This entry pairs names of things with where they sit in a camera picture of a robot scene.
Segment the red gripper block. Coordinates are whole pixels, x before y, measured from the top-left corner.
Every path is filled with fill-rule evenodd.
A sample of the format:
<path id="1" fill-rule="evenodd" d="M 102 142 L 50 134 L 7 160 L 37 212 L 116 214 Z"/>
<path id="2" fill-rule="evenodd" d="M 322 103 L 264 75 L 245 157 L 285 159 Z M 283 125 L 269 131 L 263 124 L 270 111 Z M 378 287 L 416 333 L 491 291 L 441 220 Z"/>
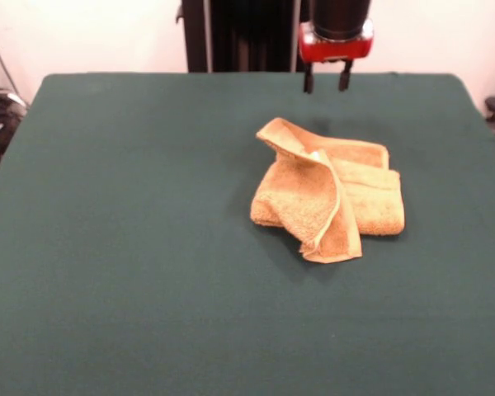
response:
<path id="1" fill-rule="evenodd" d="M 374 25 L 367 19 L 361 32 L 350 40 L 329 40 L 317 35 L 311 21 L 299 25 L 299 54 L 304 64 L 304 92 L 312 93 L 314 76 L 312 63 L 346 60 L 338 83 L 339 91 L 350 84 L 352 60 L 363 59 L 370 53 L 374 41 Z"/>

